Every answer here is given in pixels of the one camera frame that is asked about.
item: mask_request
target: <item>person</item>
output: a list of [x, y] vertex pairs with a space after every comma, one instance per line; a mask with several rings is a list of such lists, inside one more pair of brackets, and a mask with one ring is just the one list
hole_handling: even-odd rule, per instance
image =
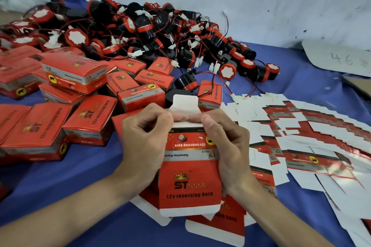
[[278, 246], [333, 246], [257, 182], [249, 165], [247, 129], [220, 109], [183, 117], [156, 104], [123, 121], [123, 161], [112, 175], [2, 226], [0, 246], [65, 246], [138, 195], [161, 167], [174, 120], [202, 123], [219, 150], [220, 177], [226, 192]]

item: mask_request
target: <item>hand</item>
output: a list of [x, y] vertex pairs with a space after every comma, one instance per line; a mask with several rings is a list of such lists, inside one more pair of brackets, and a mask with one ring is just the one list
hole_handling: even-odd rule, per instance
[[184, 118], [152, 103], [123, 121], [123, 161], [111, 177], [121, 185], [131, 185], [132, 197], [154, 179], [164, 159], [174, 119]]
[[243, 199], [241, 191], [256, 185], [248, 159], [250, 133], [235, 124], [221, 109], [191, 115], [190, 122], [202, 123], [207, 136], [219, 151], [219, 172], [226, 192], [237, 202]]

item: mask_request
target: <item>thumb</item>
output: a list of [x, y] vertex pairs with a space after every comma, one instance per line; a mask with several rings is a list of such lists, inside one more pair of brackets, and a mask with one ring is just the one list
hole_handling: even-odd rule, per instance
[[221, 154], [228, 152], [231, 147], [231, 142], [225, 134], [223, 127], [216, 123], [208, 114], [202, 116], [201, 122], [207, 137], [216, 144], [219, 152], [221, 152]]
[[151, 136], [159, 139], [167, 140], [167, 134], [171, 130], [174, 124], [174, 118], [168, 111], [162, 113], [158, 118], [155, 127], [150, 132]]

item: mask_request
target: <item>forearm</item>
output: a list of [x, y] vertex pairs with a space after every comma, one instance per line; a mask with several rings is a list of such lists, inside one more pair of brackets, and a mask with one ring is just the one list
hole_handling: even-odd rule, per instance
[[242, 206], [280, 247], [334, 247], [258, 182], [243, 189]]
[[126, 187], [126, 191], [120, 191], [110, 177], [102, 179], [0, 227], [0, 246], [65, 246], [129, 201], [132, 189], [130, 184]]

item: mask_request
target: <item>blue table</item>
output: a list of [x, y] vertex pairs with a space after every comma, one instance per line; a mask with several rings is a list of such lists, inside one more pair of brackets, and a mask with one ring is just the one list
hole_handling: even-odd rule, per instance
[[[250, 44], [258, 59], [281, 67], [275, 81], [258, 86], [265, 92], [283, 93], [292, 100], [331, 106], [341, 114], [371, 125], [367, 105], [355, 91], [342, 84], [339, 72], [318, 69], [299, 50]], [[206, 71], [203, 63], [198, 71]], [[211, 79], [210, 74], [197, 76]], [[230, 82], [236, 94], [248, 94], [253, 86], [245, 78]], [[232, 99], [224, 88], [223, 102]], [[44, 102], [38, 91], [20, 101], [0, 96], [2, 104], [33, 105]], [[14, 192], [0, 203], [0, 226], [64, 198], [95, 181], [110, 175], [122, 160], [122, 149], [116, 135], [106, 147], [73, 144], [61, 162], [16, 164], [0, 168], [0, 182], [14, 187]], [[348, 233], [339, 225], [324, 194], [302, 189], [289, 175], [290, 182], [277, 187], [279, 198], [298, 217], [320, 232], [335, 246], [354, 246]], [[127, 203], [73, 241], [70, 246], [229, 246], [188, 233], [184, 217], [174, 218], [161, 227], [146, 214]], [[246, 246], [275, 246], [257, 225], [246, 227]]]

